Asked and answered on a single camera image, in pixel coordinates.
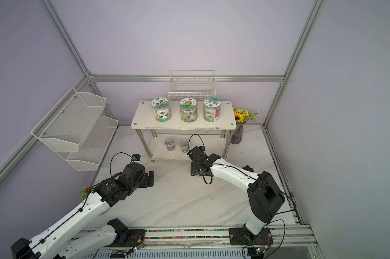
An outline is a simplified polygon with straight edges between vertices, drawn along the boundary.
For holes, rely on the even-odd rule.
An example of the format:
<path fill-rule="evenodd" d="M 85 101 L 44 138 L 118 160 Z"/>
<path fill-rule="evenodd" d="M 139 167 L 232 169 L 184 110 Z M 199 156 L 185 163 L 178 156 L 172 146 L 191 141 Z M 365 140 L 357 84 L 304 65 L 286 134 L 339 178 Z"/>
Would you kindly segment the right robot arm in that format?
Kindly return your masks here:
<path fill-rule="evenodd" d="M 247 194 L 252 215 L 243 225 L 244 236 L 255 239 L 263 228 L 279 212 L 286 198 L 273 176 L 263 171 L 258 174 L 230 164 L 216 154 L 189 152 L 195 169 L 201 176 L 220 178 L 238 187 Z"/>

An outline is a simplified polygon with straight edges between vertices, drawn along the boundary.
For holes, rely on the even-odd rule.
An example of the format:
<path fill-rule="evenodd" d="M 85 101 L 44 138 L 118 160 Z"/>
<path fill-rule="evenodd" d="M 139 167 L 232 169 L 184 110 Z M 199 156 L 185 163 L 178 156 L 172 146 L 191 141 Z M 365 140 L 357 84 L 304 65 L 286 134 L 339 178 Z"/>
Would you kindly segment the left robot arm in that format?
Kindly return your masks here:
<path fill-rule="evenodd" d="M 92 187 L 87 197 L 51 227 L 31 239 L 20 238 L 11 246 L 15 259 L 79 259 L 105 246 L 140 245 L 143 233 L 129 233 L 120 219 L 108 223 L 77 240 L 72 238 L 88 223 L 125 200 L 138 188 L 154 186 L 154 173 L 141 163 L 126 165 L 125 169 Z"/>

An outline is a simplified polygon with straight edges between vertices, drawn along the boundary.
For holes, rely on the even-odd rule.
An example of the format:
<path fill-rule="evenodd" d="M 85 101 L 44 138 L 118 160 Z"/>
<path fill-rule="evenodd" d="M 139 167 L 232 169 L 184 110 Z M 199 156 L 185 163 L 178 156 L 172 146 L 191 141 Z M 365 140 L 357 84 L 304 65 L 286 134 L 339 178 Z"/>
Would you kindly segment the pink flower lid seed container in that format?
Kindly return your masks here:
<path fill-rule="evenodd" d="M 207 122 L 216 122 L 220 118 L 221 100 L 209 97 L 204 100 L 203 117 Z"/>

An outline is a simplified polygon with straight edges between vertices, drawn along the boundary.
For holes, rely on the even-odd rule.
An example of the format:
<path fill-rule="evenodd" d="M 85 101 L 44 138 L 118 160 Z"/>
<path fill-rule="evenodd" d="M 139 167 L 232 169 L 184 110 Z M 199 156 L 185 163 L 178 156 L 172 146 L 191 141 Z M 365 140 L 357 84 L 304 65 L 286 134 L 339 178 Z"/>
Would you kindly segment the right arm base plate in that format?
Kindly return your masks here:
<path fill-rule="evenodd" d="M 251 233 L 248 229 L 229 228 L 229 240 L 232 246 L 237 245 L 273 245 L 273 238 L 269 228 L 263 228 L 257 235 Z"/>

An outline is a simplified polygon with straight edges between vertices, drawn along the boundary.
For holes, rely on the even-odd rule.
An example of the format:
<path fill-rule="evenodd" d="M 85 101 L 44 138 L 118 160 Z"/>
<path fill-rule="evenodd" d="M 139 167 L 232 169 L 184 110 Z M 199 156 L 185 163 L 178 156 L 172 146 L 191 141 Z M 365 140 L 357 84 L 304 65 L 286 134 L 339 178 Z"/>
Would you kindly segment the sunflower lid seed container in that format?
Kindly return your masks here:
<path fill-rule="evenodd" d="M 186 123 L 191 123 L 198 118 L 198 104 L 194 98 L 184 98 L 179 102 L 181 120 Z"/>

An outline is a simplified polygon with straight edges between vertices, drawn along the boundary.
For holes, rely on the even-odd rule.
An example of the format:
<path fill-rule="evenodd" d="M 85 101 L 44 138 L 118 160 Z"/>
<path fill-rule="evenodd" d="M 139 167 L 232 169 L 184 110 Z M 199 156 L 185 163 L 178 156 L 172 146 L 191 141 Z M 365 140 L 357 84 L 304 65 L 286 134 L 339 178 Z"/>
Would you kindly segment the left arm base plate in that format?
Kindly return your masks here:
<path fill-rule="evenodd" d="M 137 247 L 144 243 L 145 234 L 145 229 L 129 229 L 127 232 L 117 234 L 114 242 L 105 247 Z"/>

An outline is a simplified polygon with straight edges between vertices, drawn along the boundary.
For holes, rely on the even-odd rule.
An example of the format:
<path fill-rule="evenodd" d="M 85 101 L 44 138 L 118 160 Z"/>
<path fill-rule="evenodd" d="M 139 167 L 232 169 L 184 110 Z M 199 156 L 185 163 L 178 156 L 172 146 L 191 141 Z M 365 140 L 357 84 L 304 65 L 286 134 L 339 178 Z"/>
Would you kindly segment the small clear cup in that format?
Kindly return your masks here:
<path fill-rule="evenodd" d="M 188 139 L 181 139 L 179 141 L 179 148 L 182 153 L 187 153 L 189 151 L 189 140 Z"/>
<path fill-rule="evenodd" d="M 176 141 L 174 138 L 166 138 L 164 144 L 168 151 L 174 151 L 176 148 Z"/>

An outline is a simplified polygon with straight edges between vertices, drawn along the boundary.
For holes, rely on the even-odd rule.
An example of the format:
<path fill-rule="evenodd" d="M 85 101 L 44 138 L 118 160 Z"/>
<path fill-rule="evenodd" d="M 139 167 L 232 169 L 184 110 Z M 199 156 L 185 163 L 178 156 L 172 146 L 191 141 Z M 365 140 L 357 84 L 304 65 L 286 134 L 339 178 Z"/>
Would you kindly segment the strawberry lid seed container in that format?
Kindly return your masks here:
<path fill-rule="evenodd" d="M 167 122 L 171 119 L 170 102 L 168 98 L 157 97 L 151 102 L 155 119 L 158 122 Z"/>

